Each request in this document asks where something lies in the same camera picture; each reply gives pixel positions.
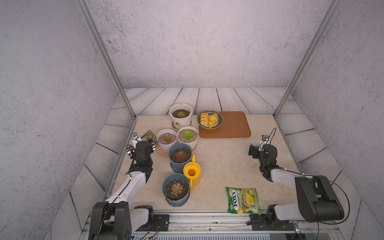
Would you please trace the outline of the white pot pink-green succulent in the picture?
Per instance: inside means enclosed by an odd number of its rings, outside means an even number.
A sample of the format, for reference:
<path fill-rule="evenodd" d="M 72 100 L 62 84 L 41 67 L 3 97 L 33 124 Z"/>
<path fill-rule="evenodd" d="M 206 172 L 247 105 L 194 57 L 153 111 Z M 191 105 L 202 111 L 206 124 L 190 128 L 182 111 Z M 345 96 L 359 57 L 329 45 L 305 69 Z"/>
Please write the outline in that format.
<path fill-rule="evenodd" d="M 174 130 L 161 130 L 157 136 L 158 146 L 164 151 L 169 152 L 170 149 L 177 143 L 177 134 Z"/>

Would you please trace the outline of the blue pot red succulent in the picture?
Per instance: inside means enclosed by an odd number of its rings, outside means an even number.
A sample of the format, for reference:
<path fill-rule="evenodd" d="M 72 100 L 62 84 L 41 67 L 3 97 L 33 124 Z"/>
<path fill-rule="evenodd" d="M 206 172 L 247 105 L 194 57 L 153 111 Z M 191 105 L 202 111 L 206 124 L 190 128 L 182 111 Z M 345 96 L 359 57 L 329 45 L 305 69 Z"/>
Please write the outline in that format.
<path fill-rule="evenodd" d="M 171 168 L 175 173 L 183 173 L 184 166 L 192 161 L 192 149 L 186 144 L 176 144 L 169 151 Z"/>

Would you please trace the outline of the blue pot pink succulent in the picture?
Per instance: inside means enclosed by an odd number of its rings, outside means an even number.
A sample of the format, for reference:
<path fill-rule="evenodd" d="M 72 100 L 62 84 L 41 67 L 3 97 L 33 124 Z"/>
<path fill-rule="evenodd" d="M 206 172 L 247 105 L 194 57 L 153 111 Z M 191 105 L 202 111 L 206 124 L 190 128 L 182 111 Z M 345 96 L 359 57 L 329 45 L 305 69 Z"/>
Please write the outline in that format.
<path fill-rule="evenodd" d="M 188 178 L 179 173 L 168 176 L 163 183 L 163 194 L 171 206 L 180 207 L 184 205 L 190 197 Z"/>

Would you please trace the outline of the white pot bright green succulent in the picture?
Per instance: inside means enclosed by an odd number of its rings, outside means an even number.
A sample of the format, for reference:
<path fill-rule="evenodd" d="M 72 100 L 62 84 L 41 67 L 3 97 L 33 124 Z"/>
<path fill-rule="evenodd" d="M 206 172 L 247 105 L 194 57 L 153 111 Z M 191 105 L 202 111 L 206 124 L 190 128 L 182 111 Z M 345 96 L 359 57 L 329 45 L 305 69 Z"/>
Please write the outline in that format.
<path fill-rule="evenodd" d="M 199 132 L 196 128 L 187 126 L 182 127 L 177 132 L 177 140 L 181 144 L 188 145 L 192 150 L 197 147 Z"/>

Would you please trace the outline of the yellow watering can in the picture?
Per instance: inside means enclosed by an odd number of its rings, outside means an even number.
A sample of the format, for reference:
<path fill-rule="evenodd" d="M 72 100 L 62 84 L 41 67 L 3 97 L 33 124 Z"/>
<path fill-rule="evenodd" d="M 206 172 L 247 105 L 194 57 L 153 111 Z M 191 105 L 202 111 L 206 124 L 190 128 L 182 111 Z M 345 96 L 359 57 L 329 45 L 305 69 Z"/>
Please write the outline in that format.
<path fill-rule="evenodd" d="M 189 180 L 191 190 L 201 182 L 201 172 L 202 169 L 196 161 L 196 155 L 193 155 L 191 162 L 183 168 L 183 173 Z"/>

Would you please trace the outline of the large white pot dark soil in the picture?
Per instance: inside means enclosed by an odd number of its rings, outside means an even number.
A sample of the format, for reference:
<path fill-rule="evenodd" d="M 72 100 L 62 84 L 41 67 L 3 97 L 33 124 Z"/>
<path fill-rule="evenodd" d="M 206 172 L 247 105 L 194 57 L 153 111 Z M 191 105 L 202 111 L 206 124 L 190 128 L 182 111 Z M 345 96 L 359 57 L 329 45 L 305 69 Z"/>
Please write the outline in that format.
<path fill-rule="evenodd" d="M 172 118 L 173 127 L 180 129 L 192 124 L 193 109 L 187 103 L 177 103 L 171 106 L 169 115 Z"/>

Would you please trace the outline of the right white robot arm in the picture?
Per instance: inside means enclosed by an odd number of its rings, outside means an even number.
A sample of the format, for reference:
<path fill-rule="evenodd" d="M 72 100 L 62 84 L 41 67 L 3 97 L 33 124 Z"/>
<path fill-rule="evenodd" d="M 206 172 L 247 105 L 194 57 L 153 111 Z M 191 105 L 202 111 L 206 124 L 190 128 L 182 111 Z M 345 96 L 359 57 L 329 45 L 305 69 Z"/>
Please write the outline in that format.
<path fill-rule="evenodd" d="M 280 167 L 277 148 L 270 144 L 261 147 L 250 145 L 248 155 L 259 160 L 260 172 L 267 181 L 296 191 L 297 203 L 268 207 L 262 219 L 269 228 L 277 230 L 279 227 L 274 224 L 290 221 L 328 223 L 347 219 L 333 189 L 334 184 L 327 177 L 300 174 Z"/>

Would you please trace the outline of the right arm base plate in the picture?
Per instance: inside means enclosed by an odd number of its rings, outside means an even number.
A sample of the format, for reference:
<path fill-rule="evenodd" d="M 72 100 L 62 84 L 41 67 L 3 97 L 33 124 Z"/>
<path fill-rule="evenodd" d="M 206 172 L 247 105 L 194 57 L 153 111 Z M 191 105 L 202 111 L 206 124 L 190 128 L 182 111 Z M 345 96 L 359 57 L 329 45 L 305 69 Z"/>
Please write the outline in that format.
<path fill-rule="evenodd" d="M 247 225 L 253 231 L 294 231 L 296 229 L 292 221 L 281 221 L 268 215 L 251 214 Z"/>

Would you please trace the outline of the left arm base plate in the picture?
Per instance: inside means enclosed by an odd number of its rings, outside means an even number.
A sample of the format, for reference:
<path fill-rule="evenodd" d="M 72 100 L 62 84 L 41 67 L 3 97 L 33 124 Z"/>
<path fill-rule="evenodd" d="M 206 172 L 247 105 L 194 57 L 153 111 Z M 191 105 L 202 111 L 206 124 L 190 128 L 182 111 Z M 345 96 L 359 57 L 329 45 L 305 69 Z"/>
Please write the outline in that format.
<path fill-rule="evenodd" d="M 167 232 L 169 229 L 170 215 L 155 214 L 149 221 L 141 226 L 137 232 Z"/>

